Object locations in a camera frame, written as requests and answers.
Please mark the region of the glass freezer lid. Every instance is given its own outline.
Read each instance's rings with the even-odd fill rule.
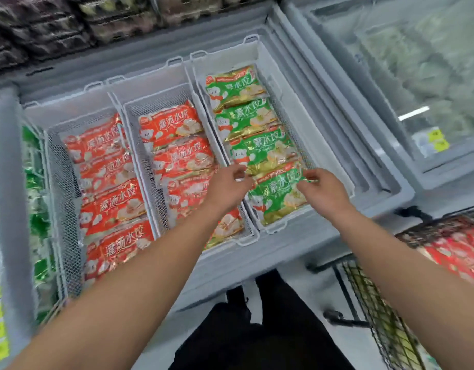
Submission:
[[[414,159],[437,165],[457,145],[474,150],[474,0],[351,0],[312,12],[368,70]]]

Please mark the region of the left hand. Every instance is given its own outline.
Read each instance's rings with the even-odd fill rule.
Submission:
[[[254,188],[254,179],[244,173],[246,168],[243,165],[220,168],[209,181],[208,193],[203,205],[218,211],[222,217],[235,209],[244,199],[245,194]]]

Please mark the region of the white wire basket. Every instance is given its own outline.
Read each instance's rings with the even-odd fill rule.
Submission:
[[[81,293],[86,249],[80,242],[81,192],[73,162],[60,136],[77,134],[103,124],[116,112],[117,108],[102,83],[92,83],[79,94],[48,103],[29,104],[24,109],[26,123],[38,131],[38,135],[44,140],[44,175],[50,191],[52,235],[58,248],[59,271],[65,296],[74,297]],[[148,219],[156,234],[154,216],[149,210],[152,198],[145,194],[136,164],[134,167],[143,199],[148,203]]]
[[[222,153],[227,164],[232,163],[232,159],[223,147],[223,141],[215,124],[209,95],[205,90],[205,78],[209,74],[229,72],[249,64],[254,64],[258,79],[270,94],[269,100],[288,135],[295,142],[306,167],[309,169],[314,167],[328,169],[342,181],[350,197],[353,197],[353,182],[339,163],[327,141],[315,126],[301,99],[280,71],[272,55],[266,49],[263,42],[260,41],[258,35],[247,36],[241,44],[214,53],[206,51],[193,52],[190,55],[190,59],[197,90],[203,99],[204,108],[211,119],[210,125],[213,133],[222,145]],[[313,210],[310,205],[304,205],[286,217],[264,226],[252,209],[249,197],[246,196],[245,202],[253,222],[259,230],[264,230],[268,234],[283,230],[290,220],[309,214]]]
[[[162,189],[157,186],[154,177],[150,156],[140,136],[139,116],[180,105],[186,100],[190,100],[196,108],[211,149],[222,166],[227,165],[225,157],[215,138],[201,100],[193,91],[182,57],[168,60],[164,67],[157,70],[128,79],[114,77],[107,82],[110,84],[109,92],[121,110],[123,124],[126,125],[127,136],[134,150],[143,186],[147,190],[147,195],[154,198],[149,203],[153,205],[152,211],[157,234],[162,236],[170,228],[167,220],[168,211]],[[205,250],[201,258],[208,257],[235,244],[247,246],[259,240],[259,231],[252,223],[244,206],[240,204],[238,209],[244,221],[244,229],[227,241]]]

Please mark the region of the green package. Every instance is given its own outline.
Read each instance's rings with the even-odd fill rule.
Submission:
[[[229,143],[229,149],[234,162],[247,166],[246,173],[249,175],[274,170],[298,156],[283,126],[235,139]]]
[[[255,134],[279,123],[267,99],[257,99],[245,105],[223,109],[215,121],[224,142]]]
[[[256,99],[268,97],[266,88],[261,85],[254,65],[239,68],[224,74],[208,75],[206,91],[211,108],[219,113],[225,107],[233,107]]]
[[[289,162],[256,178],[257,186],[249,191],[252,207],[263,225],[285,217],[306,203],[305,196],[297,189],[302,176],[299,161]]]

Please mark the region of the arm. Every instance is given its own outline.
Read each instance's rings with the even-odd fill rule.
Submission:
[[[219,220],[254,180],[221,168],[204,203],[134,259],[107,274],[46,326],[10,370],[130,369],[179,296]]]
[[[410,249],[349,202],[324,169],[297,186],[357,256],[383,296],[445,370],[474,370],[474,286]]]

